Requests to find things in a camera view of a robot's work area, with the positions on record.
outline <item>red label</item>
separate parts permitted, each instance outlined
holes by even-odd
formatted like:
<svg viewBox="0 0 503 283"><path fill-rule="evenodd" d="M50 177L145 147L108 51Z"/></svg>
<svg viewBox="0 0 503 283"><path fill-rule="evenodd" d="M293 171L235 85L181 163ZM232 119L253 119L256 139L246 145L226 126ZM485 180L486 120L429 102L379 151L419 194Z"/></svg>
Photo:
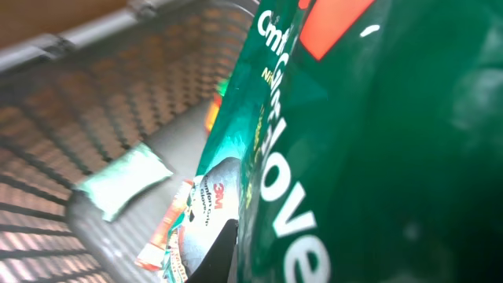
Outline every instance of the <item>red label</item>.
<svg viewBox="0 0 503 283"><path fill-rule="evenodd" d="M222 200L223 200L223 184L219 183L213 185L213 190L215 191L216 195L216 200L215 200L215 209L220 209L223 207Z"/></svg>
<svg viewBox="0 0 503 283"><path fill-rule="evenodd" d="M300 0L299 7L308 5L306 2ZM300 33L300 42L316 60L321 60L373 2L317 0Z"/></svg>

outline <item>wooden floor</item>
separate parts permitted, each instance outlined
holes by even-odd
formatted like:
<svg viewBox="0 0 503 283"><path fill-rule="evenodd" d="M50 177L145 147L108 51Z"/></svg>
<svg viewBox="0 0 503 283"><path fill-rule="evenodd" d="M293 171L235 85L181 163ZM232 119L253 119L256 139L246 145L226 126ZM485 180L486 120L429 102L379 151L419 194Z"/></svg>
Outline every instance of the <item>wooden floor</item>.
<svg viewBox="0 0 503 283"><path fill-rule="evenodd" d="M0 49L66 31L126 4L127 0L0 0Z"/></svg>

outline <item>shopping basket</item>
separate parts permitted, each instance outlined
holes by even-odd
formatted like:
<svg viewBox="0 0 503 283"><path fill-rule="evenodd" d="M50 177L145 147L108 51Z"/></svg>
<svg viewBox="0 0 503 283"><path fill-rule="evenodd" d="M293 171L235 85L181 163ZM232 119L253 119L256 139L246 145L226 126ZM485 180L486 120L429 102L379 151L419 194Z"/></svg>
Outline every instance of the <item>shopping basket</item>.
<svg viewBox="0 0 503 283"><path fill-rule="evenodd" d="M0 281L158 280L134 257L170 200L108 224L72 187L167 128L204 132L200 104L233 70L257 5L137 2L0 52ZM190 167L184 150L164 156L175 173Z"/></svg>

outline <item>green package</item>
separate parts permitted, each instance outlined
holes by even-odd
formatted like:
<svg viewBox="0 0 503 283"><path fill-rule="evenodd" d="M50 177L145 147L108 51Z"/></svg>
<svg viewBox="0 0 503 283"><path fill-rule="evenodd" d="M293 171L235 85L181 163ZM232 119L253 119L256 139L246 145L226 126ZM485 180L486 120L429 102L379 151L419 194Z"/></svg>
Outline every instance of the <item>green package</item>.
<svg viewBox="0 0 503 283"><path fill-rule="evenodd" d="M503 281L501 2L333 3L245 157L239 282Z"/></svg>
<svg viewBox="0 0 503 283"><path fill-rule="evenodd" d="M260 108L286 42L298 35L305 11L297 2L261 1L233 74L221 88L222 106L196 175L205 175L227 157L242 159L253 142Z"/></svg>

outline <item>small green packet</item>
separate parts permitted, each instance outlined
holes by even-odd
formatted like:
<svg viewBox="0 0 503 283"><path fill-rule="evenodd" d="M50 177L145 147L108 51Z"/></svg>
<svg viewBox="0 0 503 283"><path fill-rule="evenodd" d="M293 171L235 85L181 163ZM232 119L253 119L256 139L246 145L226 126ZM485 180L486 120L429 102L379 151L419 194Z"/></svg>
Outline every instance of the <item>small green packet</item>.
<svg viewBox="0 0 503 283"><path fill-rule="evenodd" d="M103 220L111 222L132 197L172 175L163 161L140 143L75 189L86 193L103 211Z"/></svg>

